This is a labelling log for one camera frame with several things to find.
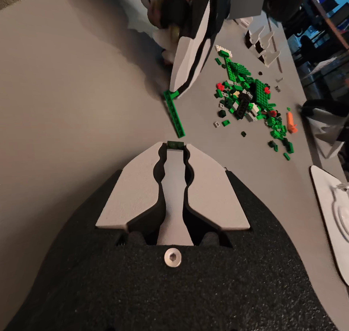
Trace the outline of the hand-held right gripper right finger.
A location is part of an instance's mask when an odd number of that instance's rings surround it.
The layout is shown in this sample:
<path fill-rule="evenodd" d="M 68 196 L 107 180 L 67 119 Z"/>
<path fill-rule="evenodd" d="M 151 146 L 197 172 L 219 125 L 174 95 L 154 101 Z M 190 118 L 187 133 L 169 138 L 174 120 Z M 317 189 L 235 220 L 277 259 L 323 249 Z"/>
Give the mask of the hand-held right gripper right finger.
<path fill-rule="evenodd" d="M 191 144 L 186 144 L 186 151 L 193 175 L 187 187 L 189 210 L 220 231 L 250 229 L 225 168 Z"/>

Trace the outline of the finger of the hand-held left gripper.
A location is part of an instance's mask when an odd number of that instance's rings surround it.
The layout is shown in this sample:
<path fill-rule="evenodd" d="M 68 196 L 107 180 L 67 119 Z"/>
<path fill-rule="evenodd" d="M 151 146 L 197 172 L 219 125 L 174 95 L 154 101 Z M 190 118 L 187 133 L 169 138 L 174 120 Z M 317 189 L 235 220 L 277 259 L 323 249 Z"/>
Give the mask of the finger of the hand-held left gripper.
<path fill-rule="evenodd" d="M 205 12 L 201 18 L 196 37 L 190 38 L 182 36 L 179 39 L 177 51 L 173 63 L 170 91 L 175 92 L 183 86 L 190 74 L 192 65 L 207 31 L 208 20 L 210 14 L 210 1 L 208 1 Z"/>
<path fill-rule="evenodd" d="M 188 79 L 186 82 L 178 89 L 179 95 L 177 99 L 182 97 L 185 92 L 187 92 L 190 87 L 195 83 L 199 74 L 201 73 L 203 66 L 207 60 L 208 55 L 212 49 L 212 41 L 210 38 L 206 39 L 205 43 L 202 43 L 196 53 L 194 63 L 192 64 L 189 72 Z"/>

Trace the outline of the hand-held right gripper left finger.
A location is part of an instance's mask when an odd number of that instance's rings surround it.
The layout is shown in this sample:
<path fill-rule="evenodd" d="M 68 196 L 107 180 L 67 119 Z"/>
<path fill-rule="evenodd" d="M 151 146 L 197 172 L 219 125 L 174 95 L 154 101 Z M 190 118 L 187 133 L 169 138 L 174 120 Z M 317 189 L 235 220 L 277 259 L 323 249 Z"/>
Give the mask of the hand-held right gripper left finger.
<path fill-rule="evenodd" d="M 166 215 L 162 180 L 167 145 L 157 142 L 134 159 L 120 176 L 96 227 L 125 231 L 155 231 Z"/>

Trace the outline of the long green lego plate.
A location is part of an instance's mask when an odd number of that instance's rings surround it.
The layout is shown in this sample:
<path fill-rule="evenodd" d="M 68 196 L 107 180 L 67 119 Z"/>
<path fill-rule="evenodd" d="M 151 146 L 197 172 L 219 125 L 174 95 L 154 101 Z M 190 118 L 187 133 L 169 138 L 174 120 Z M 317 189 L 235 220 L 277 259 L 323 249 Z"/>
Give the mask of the long green lego plate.
<path fill-rule="evenodd" d="M 177 133 L 177 137 L 182 138 L 185 136 L 185 131 L 182 127 L 180 118 L 178 116 L 178 113 L 177 113 L 177 110 L 176 110 L 176 107 L 175 107 L 173 101 L 174 101 L 174 99 L 165 99 L 165 102 L 166 102 L 168 110 L 169 110 L 169 114 L 172 118 L 172 122 L 173 122 L 173 125 L 175 128 L 175 131 Z"/>

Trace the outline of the black long lego plate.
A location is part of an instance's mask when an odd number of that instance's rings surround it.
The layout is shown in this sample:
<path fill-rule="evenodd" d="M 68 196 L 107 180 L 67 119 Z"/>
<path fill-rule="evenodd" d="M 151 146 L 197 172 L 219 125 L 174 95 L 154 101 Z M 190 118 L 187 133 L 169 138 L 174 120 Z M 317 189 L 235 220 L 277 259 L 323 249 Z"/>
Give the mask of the black long lego plate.
<path fill-rule="evenodd" d="M 250 93 L 247 92 L 247 93 L 240 93 L 239 97 L 238 97 L 238 107 L 236 108 L 235 110 L 235 117 L 237 119 L 243 119 L 246 111 L 247 111 L 247 108 L 249 106 L 249 104 L 251 103 L 251 100 L 252 100 L 253 97 L 251 97 Z"/>

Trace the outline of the pile of lego pieces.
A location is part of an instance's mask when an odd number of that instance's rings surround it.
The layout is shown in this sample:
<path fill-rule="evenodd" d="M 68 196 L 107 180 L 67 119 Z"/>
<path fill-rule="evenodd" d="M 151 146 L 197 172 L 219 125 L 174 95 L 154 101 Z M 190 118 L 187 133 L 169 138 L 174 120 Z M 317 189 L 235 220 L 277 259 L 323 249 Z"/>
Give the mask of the pile of lego pieces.
<path fill-rule="evenodd" d="M 223 119 L 229 112 L 235 117 L 234 113 L 239 104 L 240 93 L 249 92 L 253 98 L 243 119 L 247 119 L 249 122 L 263 121 L 272 137 L 268 146 L 278 152 L 276 140 L 280 141 L 286 150 L 283 156 L 290 161 L 290 155 L 294 153 L 294 146 L 287 135 L 291 133 L 287 131 L 286 118 L 282 118 L 281 112 L 276 109 L 276 104 L 270 101 L 271 87 L 259 79 L 254 79 L 250 71 L 242 64 L 233 62 L 231 51 L 228 49 L 215 45 L 215 50 L 218 55 L 215 61 L 226 70 L 228 76 L 227 80 L 216 84 L 214 97 L 220 100 L 217 115 Z"/>

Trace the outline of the orange lego carrot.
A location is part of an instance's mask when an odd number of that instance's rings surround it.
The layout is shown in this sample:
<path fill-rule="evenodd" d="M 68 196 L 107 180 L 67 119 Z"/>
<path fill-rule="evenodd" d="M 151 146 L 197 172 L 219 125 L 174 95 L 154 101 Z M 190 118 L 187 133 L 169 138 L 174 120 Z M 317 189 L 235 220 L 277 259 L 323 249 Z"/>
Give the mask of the orange lego carrot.
<path fill-rule="evenodd" d="M 297 124 L 294 123 L 294 118 L 291 111 L 288 111 L 286 114 L 286 127 L 287 131 L 291 134 L 298 132 Z"/>

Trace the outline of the white board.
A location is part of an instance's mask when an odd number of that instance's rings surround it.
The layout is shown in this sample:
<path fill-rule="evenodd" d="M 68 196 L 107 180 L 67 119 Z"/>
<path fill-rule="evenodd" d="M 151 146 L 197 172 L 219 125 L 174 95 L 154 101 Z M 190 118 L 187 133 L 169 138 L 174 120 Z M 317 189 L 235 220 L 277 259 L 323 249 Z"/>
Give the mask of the white board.
<path fill-rule="evenodd" d="M 346 285 L 349 285 L 349 242 L 341 235 L 336 225 L 332 209 L 333 195 L 331 189 L 343 182 L 315 165 L 310 167 L 310 175 L 335 262 L 343 281 Z"/>

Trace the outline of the clear plastic piece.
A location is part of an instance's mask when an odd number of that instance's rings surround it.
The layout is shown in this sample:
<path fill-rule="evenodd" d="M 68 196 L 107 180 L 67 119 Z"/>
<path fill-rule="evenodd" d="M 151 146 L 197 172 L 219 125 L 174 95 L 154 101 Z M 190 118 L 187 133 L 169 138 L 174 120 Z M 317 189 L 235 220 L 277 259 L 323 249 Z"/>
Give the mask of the clear plastic piece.
<path fill-rule="evenodd" d="M 343 236 L 349 242 L 349 183 L 341 183 L 332 187 L 333 216 L 336 225 Z"/>

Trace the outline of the black and white device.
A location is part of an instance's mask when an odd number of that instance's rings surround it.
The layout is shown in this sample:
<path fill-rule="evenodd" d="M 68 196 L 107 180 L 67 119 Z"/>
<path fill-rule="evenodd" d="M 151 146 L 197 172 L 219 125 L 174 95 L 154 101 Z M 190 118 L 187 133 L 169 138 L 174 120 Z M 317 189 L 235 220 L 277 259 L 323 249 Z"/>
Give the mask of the black and white device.
<path fill-rule="evenodd" d="M 326 159 L 338 155 L 349 139 L 348 104 L 324 99 L 307 100 L 300 108 L 312 135 Z"/>

